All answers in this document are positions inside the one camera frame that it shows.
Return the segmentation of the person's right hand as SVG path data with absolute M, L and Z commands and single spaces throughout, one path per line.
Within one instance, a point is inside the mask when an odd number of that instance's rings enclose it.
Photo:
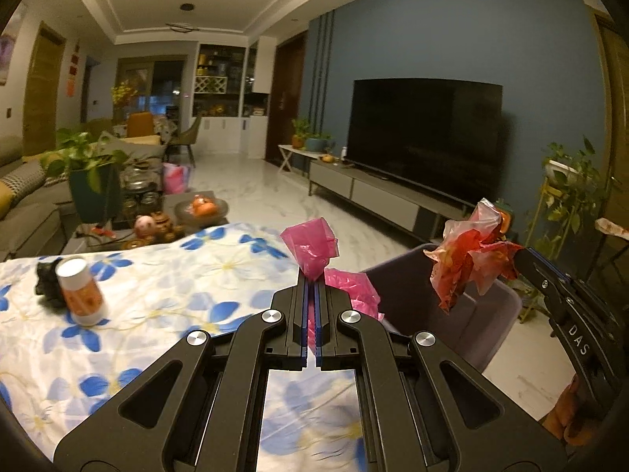
M 550 412 L 539 420 L 557 440 L 576 448 L 589 444 L 600 426 L 599 421 L 585 416 L 585 411 L 581 408 L 582 400 L 578 395 L 579 387 L 580 377 L 575 374 Z

